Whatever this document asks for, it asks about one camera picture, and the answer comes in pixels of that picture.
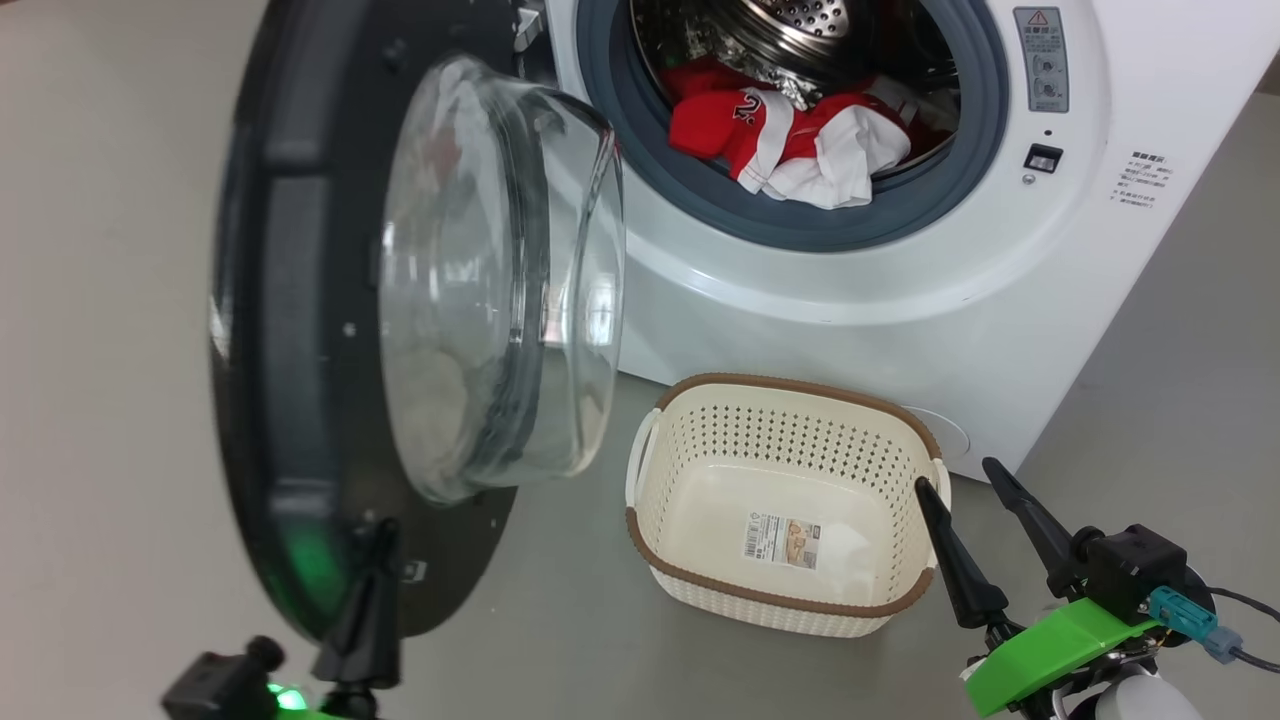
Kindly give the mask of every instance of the cable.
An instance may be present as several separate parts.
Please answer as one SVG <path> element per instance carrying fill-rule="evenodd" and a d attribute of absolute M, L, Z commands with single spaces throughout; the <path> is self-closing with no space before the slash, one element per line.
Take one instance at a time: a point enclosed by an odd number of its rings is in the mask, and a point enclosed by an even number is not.
<path fill-rule="evenodd" d="M 1226 588 L 1206 588 L 1206 589 L 1208 592 L 1213 593 L 1213 594 L 1220 594 L 1222 597 L 1229 597 L 1229 598 L 1231 598 L 1234 601 L 1243 602 L 1244 605 L 1248 605 L 1249 607 L 1257 610 L 1258 612 L 1262 612 L 1263 615 L 1270 615 L 1272 620 L 1280 623 L 1280 610 L 1276 610 L 1275 607 L 1271 607 L 1270 605 L 1267 605 L 1267 603 L 1265 603 L 1265 602 L 1262 602 L 1260 600 L 1253 600 L 1252 597 L 1249 597 L 1247 594 L 1240 594 L 1240 593 L 1238 593 L 1235 591 L 1229 591 Z M 1235 635 L 1235 642 L 1236 643 L 1240 642 L 1240 637 L 1239 635 Z M 1257 667 L 1260 670 L 1266 670 L 1267 673 L 1277 673 L 1277 674 L 1280 674 L 1280 662 L 1271 662 L 1270 660 L 1262 660 L 1261 657 L 1257 657 L 1257 656 L 1249 655 L 1248 652 L 1244 652 L 1239 647 L 1233 647 L 1228 652 L 1230 652 L 1231 656 L 1235 657 L 1236 660 L 1240 660 L 1243 662 L 1248 662 L 1249 665 L 1253 665 L 1254 667 Z"/>
<path fill-rule="evenodd" d="M 1243 660 L 1244 662 L 1248 662 L 1249 665 L 1253 665 L 1254 667 L 1258 667 L 1261 670 L 1266 670 L 1267 673 L 1280 673 L 1280 662 L 1271 662 L 1270 660 L 1262 660 L 1261 657 L 1254 657 L 1238 647 L 1231 648 L 1231 655 L 1235 656 L 1238 660 Z"/>
<path fill-rule="evenodd" d="M 1213 594 L 1220 594 L 1222 597 L 1229 597 L 1231 600 L 1243 602 L 1244 605 L 1248 605 L 1249 607 L 1257 610 L 1258 612 L 1263 612 L 1266 615 L 1270 615 L 1276 623 L 1280 623 L 1280 610 L 1276 610 L 1275 607 L 1271 607 L 1270 605 L 1267 605 L 1267 603 L 1265 603 L 1265 602 L 1262 602 L 1260 600 L 1253 600 L 1249 596 L 1240 594 L 1238 592 L 1229 591 L 1226 588 L 1204 588 L 1204 589 L 1207 589 L 1208 592 L 1211 592 Z"/>

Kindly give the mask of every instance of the white laundry basket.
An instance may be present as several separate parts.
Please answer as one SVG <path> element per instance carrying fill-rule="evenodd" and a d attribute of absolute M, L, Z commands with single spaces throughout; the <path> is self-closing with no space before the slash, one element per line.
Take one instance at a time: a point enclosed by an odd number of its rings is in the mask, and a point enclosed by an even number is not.
<path fill-rule="evenodd" d="M 865 635 L 937 568 L 914 483 L 951 506 L 924 425 L 893 404 L 754 375 L 696 375 L 636 433 L 626 521 L 672 597 L 767 628 Z"/>

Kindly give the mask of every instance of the green light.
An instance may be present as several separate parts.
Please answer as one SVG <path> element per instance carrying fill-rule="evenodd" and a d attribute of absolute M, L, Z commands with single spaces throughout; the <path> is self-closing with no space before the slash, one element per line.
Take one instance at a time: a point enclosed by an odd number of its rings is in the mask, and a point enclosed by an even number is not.
<path fill-rule="evenodd" d="M 307 708 L 307 700 L 296 689 L 285 689 L 275 683 L 268 683 L 266 689 L 271 691 L 271 694 L 275 696 L 275 703 L 280 706 L 280 710 Z"/>

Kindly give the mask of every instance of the white cloth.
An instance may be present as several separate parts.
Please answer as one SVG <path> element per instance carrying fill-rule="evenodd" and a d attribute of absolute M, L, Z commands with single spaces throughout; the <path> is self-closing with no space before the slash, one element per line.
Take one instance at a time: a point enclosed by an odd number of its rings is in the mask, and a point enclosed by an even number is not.
<path fill-rule="evenodd" d="M 870 108 L 850 105 L 818 131 L 814 147 L 817 158 L 792 158 L 773 168 L 762 187 L 764 193 L 824 210 L 867 205 L 872 201 L 872 174 L 906 158 L 911 141 L 893 120 Z"/>

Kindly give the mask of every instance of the warning label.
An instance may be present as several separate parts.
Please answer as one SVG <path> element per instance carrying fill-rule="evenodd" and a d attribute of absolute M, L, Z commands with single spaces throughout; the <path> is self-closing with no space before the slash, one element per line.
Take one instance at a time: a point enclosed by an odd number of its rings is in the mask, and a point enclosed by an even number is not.
<path fill-rule="evenodd" d="M 1169 158 L 1134 150 L 1125 158 L 1116 182 L 1111 186 L 1110 201 L 1149 210 L 1165 195 L 1165 188 L 1172 177 L 1172 163 Z"/>
<path fill-rule="evenodd" d="M 1027 104 L 1033 113 L 1066 113 L 1071 106 L 1066 73 L 1066 33 L 1057 8 L 1014 8 L 1027 68 Z"/>

